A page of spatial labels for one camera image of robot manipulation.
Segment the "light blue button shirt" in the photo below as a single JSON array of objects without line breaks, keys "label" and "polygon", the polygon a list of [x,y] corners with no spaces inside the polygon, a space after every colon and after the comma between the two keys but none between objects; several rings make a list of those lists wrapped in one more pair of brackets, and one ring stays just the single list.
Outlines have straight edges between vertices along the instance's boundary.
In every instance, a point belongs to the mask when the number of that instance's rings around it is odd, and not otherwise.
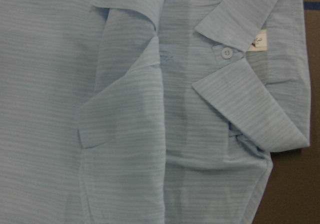
[{"label": "light blue button shirt", "polygon": [[251,223],[310,144],[303,0],[0,0],[1,223]]}]

